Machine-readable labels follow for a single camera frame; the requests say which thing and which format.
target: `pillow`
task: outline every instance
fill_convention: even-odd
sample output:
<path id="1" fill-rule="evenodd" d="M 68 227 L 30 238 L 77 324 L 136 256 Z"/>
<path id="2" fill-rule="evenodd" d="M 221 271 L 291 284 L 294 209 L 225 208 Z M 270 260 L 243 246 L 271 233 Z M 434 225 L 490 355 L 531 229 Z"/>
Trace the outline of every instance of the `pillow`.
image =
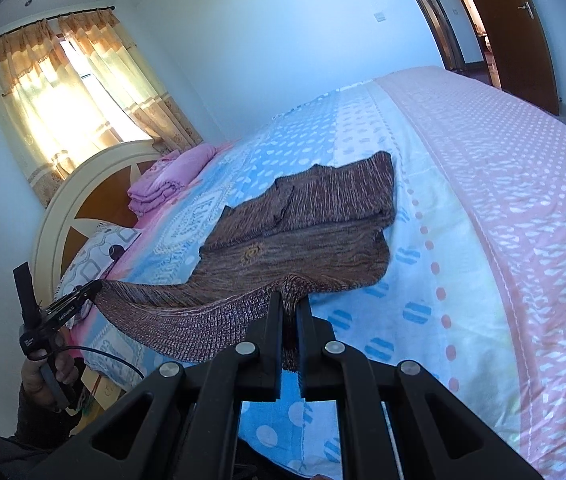
<path id="1" fill-rule="evenodd" d="M 141 230 L 102 222 L 96 232 L 85 242 L 82 249 L 67 267 L 61 282 L 56 288 L 54 300 L 62 298 L 85 285 L 90 280 L 97 280 L 108 275 L 111 268 L 125 253 L 127 248 L 140 236 Z M 76 316 L 65 325 L 72 328 L 84 319 L 92 308 L 92 302 L 86 301 Z"/>

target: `pink folded blanket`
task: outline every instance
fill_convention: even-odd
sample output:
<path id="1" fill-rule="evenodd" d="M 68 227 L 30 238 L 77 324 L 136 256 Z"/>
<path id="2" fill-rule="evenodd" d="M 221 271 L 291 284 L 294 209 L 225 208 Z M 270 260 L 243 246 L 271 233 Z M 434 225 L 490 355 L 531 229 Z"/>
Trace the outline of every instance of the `pink folded blanket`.
<path id="1" fill-rule="evenodd" d="M 189 185 L 215 154 L 216 148 L 211 144 L 199 144 L 181 153 L 179 158 L 168 165 L 154 179 L 148 188 L 147 195 L 150 196 L 169 186 L 183 188 Z"/>
<path id="2" fill-rule="evenodd" d="M 156 162 L 158 169 L 144 179 L 140 186 L 132 186 L 128 195 L 132 199 L 129 208 L 138 217 L 161 206 L 170 198 L 178 196 L 201 172 L 216 154 L 216 148 L 210 144 L 199 144 L 180 154 L 171 161 L 161 159 Z"/>
<path id="3" fill-rule="evenodd" d="M 160 175 L 162 170 L 168 167 L 180 155 L 179 150 L 174 150 L 167 155 L 163 155 L 159 160 L 154 162 L 153 166 L 145 171 L 141 177 L 133 183 L 127 190 L 127 194 L 131 199 L 142 200 L 147 197 L 148 189 L 154 182 L 157 176 Z"/>

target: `blue patterned bedsheet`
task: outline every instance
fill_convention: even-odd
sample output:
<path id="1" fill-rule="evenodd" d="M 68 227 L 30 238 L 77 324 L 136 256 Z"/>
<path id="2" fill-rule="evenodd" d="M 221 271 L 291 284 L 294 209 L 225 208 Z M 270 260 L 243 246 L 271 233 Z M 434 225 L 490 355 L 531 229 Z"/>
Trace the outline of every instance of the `blue patterned bedsheet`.
<path id="1" fill-rule="evenodd" d="M 342 166 L 378 150 L 391 153 L 396 172 L 397 219 L 384 231 L 392 252 L 387 273 L 374 286 L 312 295 L 312 311 L 332 323 L 339 340 L 371 359 L 421 362 L 516 448 L 516 362 L 489 265 L 454 192 L 376 83 L 323 95 L 217 157 L 195 192 L 166 214 L 148 249 L 135 257 L 133 270 L 116 278 L 183 283 L 225 205 L 260 195 L 278 176 L 313 164 Z M 435 214 L 425 225 L 428 212 Z M 448 296 L 453 304 L 445 303 Z M 452 323 L 466 333 L 465 343 L 449 343 Z M 80 343 L 120 355 L 144 372 L 166 360 L 116 330 L 98 311 L 90 313 Z M 137 380 L 101 356 L 88 354 L 86 361 L 124 388 Z M 293 373 L 284 372 L 278 402 L 243 404 L 239 434 L 297 474 L 342 477 L 335 405 L 304 402 Z"/>

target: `bedsheet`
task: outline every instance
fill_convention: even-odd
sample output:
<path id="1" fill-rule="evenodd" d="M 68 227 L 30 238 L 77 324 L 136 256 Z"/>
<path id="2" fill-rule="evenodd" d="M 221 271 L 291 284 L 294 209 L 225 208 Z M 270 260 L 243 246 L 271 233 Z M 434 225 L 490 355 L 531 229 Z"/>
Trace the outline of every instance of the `bedsheet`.
<path id="1" fill-rule="evenodd" d="M 566 126 L 504 92 L 423 68 L 323 95 L 218 155 L 109 277 L 182 283 L 225 205 L 378 150 L 396 174 L 386 275 L 314 294 L 312 312 L 371 359 L 421 362 L 545 478 L 566 479 Z M 97 309 L 72 337 L 145 372 L 167 360 Z M 137 380 L 85 358 L 124 388 Z M 291 372 L 278 402 L 243 403 L 239 434 L 297 474 L 342 477 L 335 405 L 304 402 Z"/>

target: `pink quilt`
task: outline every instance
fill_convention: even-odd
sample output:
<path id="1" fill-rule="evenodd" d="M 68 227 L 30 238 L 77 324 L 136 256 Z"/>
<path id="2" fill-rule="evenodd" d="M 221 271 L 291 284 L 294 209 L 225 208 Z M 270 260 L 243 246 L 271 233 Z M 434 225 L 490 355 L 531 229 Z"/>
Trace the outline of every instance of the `pink quilt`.
<path id="1" fill-rule="evenodd" d="M 566 126 L 439 68 L 376 81 L 454 188 L 490 261 L 521 387 L 520 452 L 566 470 Z"/>

